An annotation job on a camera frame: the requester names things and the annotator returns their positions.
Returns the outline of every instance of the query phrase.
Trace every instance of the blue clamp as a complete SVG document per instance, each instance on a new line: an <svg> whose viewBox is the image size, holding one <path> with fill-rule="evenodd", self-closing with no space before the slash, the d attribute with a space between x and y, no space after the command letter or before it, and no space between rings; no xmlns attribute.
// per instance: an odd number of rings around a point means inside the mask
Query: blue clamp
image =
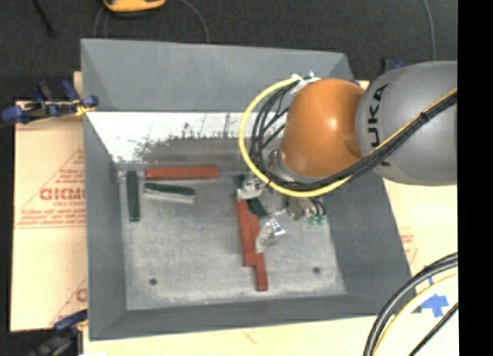
<svg viewBox="0 0 493 356"><path fill-rule="evenodd" d="M53 326L55 335L43 342L35 350L25 354L25 356L61 355L80 335L81 331L76 325L82 321L85 321L87 317L87 310L82 310L56 322Z"/></svg>
<svg viewBox="0 0 493 356"><path fill-rule="evenodd" d="M79 108L94 108L99 104L96 96L80 98L74 86L64 79L61 83L66 102L55 102L52 91L45 81L35 88L35 99L23 107L10 106L2 111L2 119L6 123L29 123L32 120L63 116L76 113Z"/></svg>

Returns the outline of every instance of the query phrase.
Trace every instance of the dark floor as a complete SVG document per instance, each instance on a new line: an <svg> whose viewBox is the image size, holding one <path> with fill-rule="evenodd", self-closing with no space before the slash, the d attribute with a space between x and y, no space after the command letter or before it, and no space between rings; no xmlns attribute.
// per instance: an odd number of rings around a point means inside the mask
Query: dark floor
<svg viewBox="0 0 493 356"><path fill-rule="evenodd" d="M458 58L458 0L186 0L198 10L210 42L347 54L358 79L372 79L383 58L405 64ZM2 0L0 109L32 96L45 78L71 76L80 67L79 39L134 37L204 42L196 13L169 0L137 20L106 17L98 0L39 0L58 35L50 38L31 0ZM49 333L9 334L8 289L12 253L12 129L0 129L0 354L24 354Z"/></svg>

